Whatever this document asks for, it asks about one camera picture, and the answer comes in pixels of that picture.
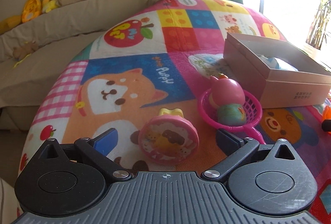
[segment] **cardboard box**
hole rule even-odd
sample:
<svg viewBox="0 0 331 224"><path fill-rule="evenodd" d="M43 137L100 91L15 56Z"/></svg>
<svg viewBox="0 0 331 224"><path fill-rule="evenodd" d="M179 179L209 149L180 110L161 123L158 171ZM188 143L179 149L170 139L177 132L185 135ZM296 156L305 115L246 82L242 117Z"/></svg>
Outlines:
<svg viewBox="0 0 331 224"><path fill-rule="evenodd" d="M287 59L299 71L271 69L257 55ZM331 88L331 73L287 41L228 33L224 59L262 108L322 104Z"/></svg>

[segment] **pink toy lid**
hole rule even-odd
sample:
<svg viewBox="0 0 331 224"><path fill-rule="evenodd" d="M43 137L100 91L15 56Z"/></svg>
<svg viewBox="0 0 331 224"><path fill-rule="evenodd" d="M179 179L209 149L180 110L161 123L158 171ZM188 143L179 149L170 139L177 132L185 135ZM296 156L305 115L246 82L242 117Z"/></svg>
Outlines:
<svg viewBox="0 0 331 224"><path fill-rule="evenodd" d="M220 78L210 76L213 107L221 107L229 104L245 103L245 94L240 84L233 79L221 75Z"/></svg>
<svg viewBox="0 0 331 224"><path fill-rule="evenodd" d="M199 147L197 130L181 116L153 117L141 129L138 144L152 161L174 166L186 161Z"/></svg>

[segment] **apple illustration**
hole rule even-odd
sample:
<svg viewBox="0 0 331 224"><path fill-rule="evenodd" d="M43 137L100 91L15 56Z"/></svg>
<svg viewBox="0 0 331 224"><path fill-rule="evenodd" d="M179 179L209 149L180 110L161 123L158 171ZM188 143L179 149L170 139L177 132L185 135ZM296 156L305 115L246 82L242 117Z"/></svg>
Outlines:
<svg viewBox="0 0 331 224"><path fill-rule="evenodd" d="M22 156L21 163L20 163L20 165L19 165L19 170L20 170L20 171L23 171L24 167L26 166L26 163L27 163L28 159L29 159L29 158L28 158L27 154L24 153L23 156Z"/></svg>
<svg viewBox="0 0 331 224"><path fill-rule="evenodd" d="M125 48L139 44L144 38L152 39L153 32L149 29L154 24L142 25L149 18L127 20L105 33L105 41L114 47Z"/></svg>
<svg viewBox="0 0 331 224"><path fill-rule="evenodd" d="M47 138L52 137L54 135L55 131L56 131L56 129L53 130L52 125L47 125L40 133L40 140L44 141Z"/></svg>

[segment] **play mat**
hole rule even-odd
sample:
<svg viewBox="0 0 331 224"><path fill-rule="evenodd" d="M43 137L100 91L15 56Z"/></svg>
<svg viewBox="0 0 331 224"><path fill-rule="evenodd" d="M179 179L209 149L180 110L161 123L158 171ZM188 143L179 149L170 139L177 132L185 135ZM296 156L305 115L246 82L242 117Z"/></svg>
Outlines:
<svg viewBox="0 0 331 224"><path fill-rule="evenodd" d="M20 171L50 136L72 143L112 127L118 136L108 157L133 173L200 174L224 159L215 129L198 114L197 97L210 87L210 75L231 77L222 57L228 32L285 40L262 14L226 0L161 0L107 31L71 61L40 106ZM286 138L307 164L318 184L311 213L323 223L331 220L331 136L320 123L327 104L266 109L257 126L267 144ZM137 144L139 130L160 108L182 109L199 134L197 154L177 166L149 161Z"/></svg>

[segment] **small plush bear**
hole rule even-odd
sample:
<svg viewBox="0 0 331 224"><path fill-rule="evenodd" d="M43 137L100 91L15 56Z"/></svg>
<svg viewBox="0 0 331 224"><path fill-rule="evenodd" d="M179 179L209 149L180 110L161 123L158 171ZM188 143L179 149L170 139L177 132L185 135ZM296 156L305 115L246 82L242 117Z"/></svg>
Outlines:
<svg viewBox="0 0 331 224"><path fill-rule="evenodd" d="M23 60L27 55L34 53L38 50L38 45L35 41L26 42L21 47L14 47L13 49L13 57L18 61Z"/></svg>

